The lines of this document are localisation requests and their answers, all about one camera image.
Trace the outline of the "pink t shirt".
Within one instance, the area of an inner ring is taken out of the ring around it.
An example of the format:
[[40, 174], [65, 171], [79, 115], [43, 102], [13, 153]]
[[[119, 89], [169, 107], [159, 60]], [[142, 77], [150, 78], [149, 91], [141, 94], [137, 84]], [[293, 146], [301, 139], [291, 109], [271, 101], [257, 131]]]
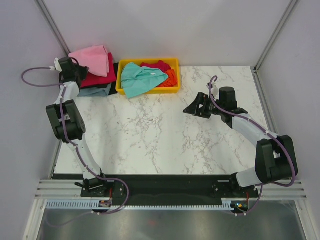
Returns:
[[78, 61], [80, 66], [88, 67], [88, 71], [100, 77], [107, 77], [110, 72], [108, 51], [103, 45], [96, 45], [71, 52], [68, 56]]

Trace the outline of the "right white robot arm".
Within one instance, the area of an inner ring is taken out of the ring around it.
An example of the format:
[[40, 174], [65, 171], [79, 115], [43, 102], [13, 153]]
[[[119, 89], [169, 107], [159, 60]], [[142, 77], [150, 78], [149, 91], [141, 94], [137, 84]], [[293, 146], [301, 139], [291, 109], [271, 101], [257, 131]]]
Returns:
[[290, 187], [295, 183], [298, 165], [292, 138], [270, 132], [255, 122], [246, 110], [238, 107], [234, 88], [222, 87], [218, 99], [200, 92], [183, 113], [204, 119], [220, 116], [256, 148], [254, 167], [230, 177], [229, 191], [233, 196], [242, 196], [251, 186]]

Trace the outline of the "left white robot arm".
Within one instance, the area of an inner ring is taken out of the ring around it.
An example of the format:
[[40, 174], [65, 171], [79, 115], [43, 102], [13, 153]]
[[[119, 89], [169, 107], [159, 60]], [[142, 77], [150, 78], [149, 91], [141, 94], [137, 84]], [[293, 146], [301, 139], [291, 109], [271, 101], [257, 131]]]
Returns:
[[107, 198], [111, 187], [89, 149], [86, 125], [75, 103], [89, 68], [80, 66], [74, 58], [64, 57], [56, 58], [51, 69], [59, 72], [60, 92], [55, 103], [46, 107], [46, 113], [55, 137], [69, 147], [80, 166], [82, 183], [75, 185], [81, 187], [83, 198]]

